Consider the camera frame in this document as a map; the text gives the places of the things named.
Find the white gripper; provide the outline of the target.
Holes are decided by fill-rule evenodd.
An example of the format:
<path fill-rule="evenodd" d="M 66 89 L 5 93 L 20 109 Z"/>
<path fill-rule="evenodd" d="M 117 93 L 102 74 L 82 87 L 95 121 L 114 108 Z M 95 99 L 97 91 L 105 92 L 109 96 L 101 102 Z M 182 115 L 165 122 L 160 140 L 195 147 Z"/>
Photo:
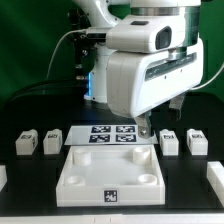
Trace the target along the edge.
<path fill-rule="evenodd" d="M 183 92 L 197 86 L 202 76 L 201 39 L 187 49 L 186 57 L 176 61 L 168 61 L 167 51 L 155 54 L 114 52 L 106 71 L 107 103 L 116 115 L 136 117 L 138 135 L 151 138 L 154 131 L 149 110 L 171 99 L 169 115 L 178 121 L 186 96 Z"/>

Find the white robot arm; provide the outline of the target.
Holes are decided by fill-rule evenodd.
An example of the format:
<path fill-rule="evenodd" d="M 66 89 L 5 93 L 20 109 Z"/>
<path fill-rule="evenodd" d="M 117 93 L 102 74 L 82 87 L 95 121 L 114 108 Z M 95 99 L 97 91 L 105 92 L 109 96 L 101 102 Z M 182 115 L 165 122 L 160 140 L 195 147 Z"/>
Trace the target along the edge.
<path fill-rule="evenodd" d="M 93 101 L 132 118 L 138 135 L 153 135 L 151 110 L 166 101 L 180 110 L 203 76 L 201 0 L 72 0 L 90 21 L 97 47 Z"/>

